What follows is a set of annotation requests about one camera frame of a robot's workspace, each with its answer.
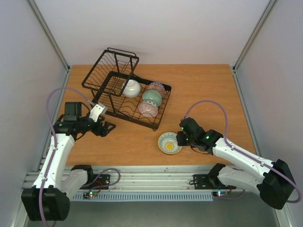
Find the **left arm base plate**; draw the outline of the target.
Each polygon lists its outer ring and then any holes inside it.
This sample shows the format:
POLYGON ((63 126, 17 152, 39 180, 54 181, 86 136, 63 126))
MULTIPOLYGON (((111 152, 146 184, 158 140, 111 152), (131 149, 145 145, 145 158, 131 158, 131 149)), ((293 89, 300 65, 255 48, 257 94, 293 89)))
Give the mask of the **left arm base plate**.
POLYGON ((94 174, 92 178, 89 178, 88 181, 85 183, 86 186, 82 186, 80 189, 88 190, 91 188, 96 187, 97 189, 102 186, 102 190, 107 190, 110 184, 110 175, 109 174, 102 174, 100 175, 97 180, 93 182, 93 180, 97 177, 97 174, 94 174))

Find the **teal green bowl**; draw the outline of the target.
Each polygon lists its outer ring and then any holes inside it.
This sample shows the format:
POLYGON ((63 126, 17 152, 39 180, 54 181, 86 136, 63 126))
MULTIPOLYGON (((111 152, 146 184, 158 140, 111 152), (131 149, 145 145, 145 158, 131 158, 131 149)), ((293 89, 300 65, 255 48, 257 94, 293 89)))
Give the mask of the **teal green bowl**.
POLYGON ((158 107, 162 104, 162 96, 155 89, 148 89, 142 95, 143 101, 149 100, 154 102, 158 107))

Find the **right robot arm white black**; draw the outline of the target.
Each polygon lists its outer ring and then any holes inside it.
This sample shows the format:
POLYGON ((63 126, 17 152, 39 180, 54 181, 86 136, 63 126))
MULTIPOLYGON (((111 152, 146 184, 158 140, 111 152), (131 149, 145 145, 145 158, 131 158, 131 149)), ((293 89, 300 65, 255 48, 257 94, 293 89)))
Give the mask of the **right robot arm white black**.
POLYGON ((209 172, 211 186, 217 188, 230 185, 253 192, 277 210, 281 210, 289 201, 295 189, 295 181, 285 161, 271 161, 243 150, 221 133, 215 130, 205 131, 190 117, 182 120, 179 126, 181 131, 177 133, 178 145, 197 148, 240 168, 234 170, 216 164, 209 172))

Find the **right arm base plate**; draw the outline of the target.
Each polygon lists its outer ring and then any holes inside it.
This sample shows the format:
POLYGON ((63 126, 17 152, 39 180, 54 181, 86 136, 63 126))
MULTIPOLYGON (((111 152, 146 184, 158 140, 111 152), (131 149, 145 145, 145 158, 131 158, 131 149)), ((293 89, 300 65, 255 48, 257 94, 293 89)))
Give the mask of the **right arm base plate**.
POLYGON ((213 184, 210 182, 208 175, 195 174, 191 183, 194 185, 196 190, 229 190, 236 189, 235 186, 223 185, 222 183, 213 184))

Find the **blue orange patterned bowl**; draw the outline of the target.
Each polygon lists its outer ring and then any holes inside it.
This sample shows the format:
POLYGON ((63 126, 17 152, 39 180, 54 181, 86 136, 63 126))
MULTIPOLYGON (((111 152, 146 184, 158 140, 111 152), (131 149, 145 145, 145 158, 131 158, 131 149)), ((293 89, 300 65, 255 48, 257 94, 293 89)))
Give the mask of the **blue orange patterned bowl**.
POLYGON ((152 82, 150 83, 148 86, 147 86, 147 89, 154 89, 154 90, 157 90, 160 94, 161 94, 161 97, 164 97, 165 96, 165 87, 163 84, 159 83, 159 82, 152 82))

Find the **red white patterned bowl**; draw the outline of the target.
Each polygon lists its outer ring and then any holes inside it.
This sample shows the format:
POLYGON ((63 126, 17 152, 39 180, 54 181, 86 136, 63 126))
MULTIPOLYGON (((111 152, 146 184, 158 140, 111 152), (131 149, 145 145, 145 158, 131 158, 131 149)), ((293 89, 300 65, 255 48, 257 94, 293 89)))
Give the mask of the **red white patterned bowl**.
POLYGON ((156 117, 158 114, 158 107, 151 100, 145 100, 138 105, 139 112, 146 117, 156 117))

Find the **yellow blue patterned bowl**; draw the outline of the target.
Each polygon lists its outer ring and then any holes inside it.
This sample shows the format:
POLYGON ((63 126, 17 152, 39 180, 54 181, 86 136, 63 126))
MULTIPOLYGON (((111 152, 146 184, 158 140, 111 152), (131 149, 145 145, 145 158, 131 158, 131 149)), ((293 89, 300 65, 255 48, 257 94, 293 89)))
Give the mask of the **yellow blue patterned bowl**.
POLYGON ((175 155, 181 151, 182 146, 178 145, 177 134, 174 132, 165 132, 158 139, 159 149, 167 155, 175 155))

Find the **white ceramic bowl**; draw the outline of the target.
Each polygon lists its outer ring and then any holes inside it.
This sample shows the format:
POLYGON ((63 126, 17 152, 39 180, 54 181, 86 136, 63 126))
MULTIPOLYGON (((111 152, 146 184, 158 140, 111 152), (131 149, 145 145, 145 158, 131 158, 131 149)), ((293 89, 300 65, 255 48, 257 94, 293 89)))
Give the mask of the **white ceramic bowl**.
POLYGON ((122 84, 122 88, 124 88, 122 94, 127 97, 127 98, 134 98, 139 96, 141 93, 141 86, 140 84, 133 79, 130 79, 126 86, 125 86, 126 81, 122 84))

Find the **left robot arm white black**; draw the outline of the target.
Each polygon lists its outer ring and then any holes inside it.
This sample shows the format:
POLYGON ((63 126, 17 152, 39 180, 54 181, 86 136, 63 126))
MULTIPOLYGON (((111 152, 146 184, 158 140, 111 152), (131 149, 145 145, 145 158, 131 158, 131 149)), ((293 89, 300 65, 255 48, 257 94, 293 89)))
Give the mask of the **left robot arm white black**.
POLYGON ((39 176, 25 188, 21 200, 31 221, 64 221, 77 191, 91 188, 98 179, 90 165, 76 165, 63 180, 67 158, 75 141, 87 132, 107 136, 116 126, 106 122, 107 107, 99 103, 82 116, 82 102, 65 103, 64 114, 53 125, 49 151, 39 176))

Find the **black wire dish rack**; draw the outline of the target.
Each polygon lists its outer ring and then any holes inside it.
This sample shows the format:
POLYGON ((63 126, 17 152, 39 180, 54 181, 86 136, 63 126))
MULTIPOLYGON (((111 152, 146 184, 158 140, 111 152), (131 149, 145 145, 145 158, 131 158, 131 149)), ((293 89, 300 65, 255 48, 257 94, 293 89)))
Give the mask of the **black wire dish rack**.
POLYGON ((134 74, 139 57, 134 52, 123 51, 108 47, 97 59, 81 85, 90 89, 93 94, 92 102, 102 103, 108 107, 107 115, 153 129, 159 128, 171 86, 164 84, 164 97, 155 117, 147 117, 139 112, 139 103, 143 101, 143 92, 148 90, 152 80, 141 78, 134 74), (141 86, 137 97, 127 98, 123 95, 129 80, 136 80, 141 86))

